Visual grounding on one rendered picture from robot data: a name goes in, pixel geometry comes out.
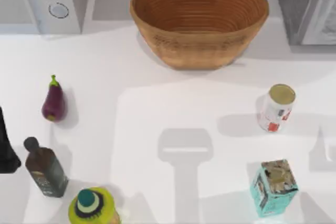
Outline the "yellow-green bottle with teal cap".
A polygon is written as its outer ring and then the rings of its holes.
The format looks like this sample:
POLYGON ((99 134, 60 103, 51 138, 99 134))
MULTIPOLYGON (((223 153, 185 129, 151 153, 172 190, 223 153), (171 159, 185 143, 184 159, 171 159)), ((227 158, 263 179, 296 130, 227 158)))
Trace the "yellow-green bottle with teal cap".
POLYGON ((71 224, 121 224, 114 198, 104 187, 82 189, 68 208, 71 224))

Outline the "microwave knob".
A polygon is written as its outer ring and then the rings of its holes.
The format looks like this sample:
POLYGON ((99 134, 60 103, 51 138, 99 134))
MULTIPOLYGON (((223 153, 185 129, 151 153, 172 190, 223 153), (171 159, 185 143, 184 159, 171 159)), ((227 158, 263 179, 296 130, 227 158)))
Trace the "microwave knob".
POLYGON ((58 19, 64 19, 69 15, 68 7, 62 3, 54 3, 49 5, 48 11, 51 16, 58 19))

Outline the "brown woven basket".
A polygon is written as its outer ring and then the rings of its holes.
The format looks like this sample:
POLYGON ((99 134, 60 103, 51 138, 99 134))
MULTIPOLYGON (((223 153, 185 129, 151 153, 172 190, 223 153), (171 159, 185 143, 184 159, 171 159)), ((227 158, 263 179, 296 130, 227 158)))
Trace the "brown woven basket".
POLYGON ((180 70, 213 70, 236 60, 269 15, 267 0, 130 0, 146 44, 180 70))

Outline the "purple eggplant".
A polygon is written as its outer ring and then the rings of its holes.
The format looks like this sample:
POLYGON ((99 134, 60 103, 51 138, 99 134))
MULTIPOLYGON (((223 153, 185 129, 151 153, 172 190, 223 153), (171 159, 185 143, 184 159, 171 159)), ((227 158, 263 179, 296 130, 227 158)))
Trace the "purple eggplant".
POLYGON ((60 83, 56 80, 56 75, 51 75, 48 93, 41 112, 46 120, 59 122, 65 115, 66 103, 64 93, 60 83))

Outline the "red and white can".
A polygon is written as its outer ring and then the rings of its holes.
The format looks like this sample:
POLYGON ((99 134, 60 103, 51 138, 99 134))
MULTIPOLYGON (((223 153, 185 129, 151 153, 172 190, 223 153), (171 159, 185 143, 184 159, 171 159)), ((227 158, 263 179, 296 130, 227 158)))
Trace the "red and white can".
POLYGON ((275 84, 267 92, 261 107, 258 123, 267 132, 279 132, 287 122, 296 93, 286 84, 275 84))

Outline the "teal printed carton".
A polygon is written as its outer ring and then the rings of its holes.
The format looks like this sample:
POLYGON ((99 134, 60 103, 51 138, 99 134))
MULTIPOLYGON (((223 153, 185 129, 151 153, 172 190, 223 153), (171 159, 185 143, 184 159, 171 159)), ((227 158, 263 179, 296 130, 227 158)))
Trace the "teal printed carton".
POLYGON ((285 212, 299 187, 286 159, 260 163, 250 193, 260 218, 285 212))

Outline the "dark square bottle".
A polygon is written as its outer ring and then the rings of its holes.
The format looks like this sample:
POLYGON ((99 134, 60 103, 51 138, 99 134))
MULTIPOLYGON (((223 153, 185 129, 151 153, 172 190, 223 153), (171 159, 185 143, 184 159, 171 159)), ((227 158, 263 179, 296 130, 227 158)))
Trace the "dark square bottle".
POLYGON ((24 147, 28 151, 25 166, 42 194, 61 198, 67 188, 68 177, 54 151, 40 146, 32 136, 24 140, 24 147))

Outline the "pale microwave oven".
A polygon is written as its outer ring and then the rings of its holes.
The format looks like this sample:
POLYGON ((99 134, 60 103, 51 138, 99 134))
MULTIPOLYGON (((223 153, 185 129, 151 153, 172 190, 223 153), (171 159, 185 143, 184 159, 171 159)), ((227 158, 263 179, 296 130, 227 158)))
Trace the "pale microwave oven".
POLYGON ((73 35, 82 32, 88 0, 0 0, 0 34, 73 35), (58 19, 48 7, 62 3, 69 15, 58 19))

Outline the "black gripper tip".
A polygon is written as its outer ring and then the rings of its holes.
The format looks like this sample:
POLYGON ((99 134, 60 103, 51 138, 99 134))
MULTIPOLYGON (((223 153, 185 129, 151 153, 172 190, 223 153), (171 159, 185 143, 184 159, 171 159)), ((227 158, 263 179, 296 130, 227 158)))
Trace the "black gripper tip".
POLYGON ((0 107, 0 174, 15 173, 19 167, 21 161, 10 144, 3 110, 0 107))

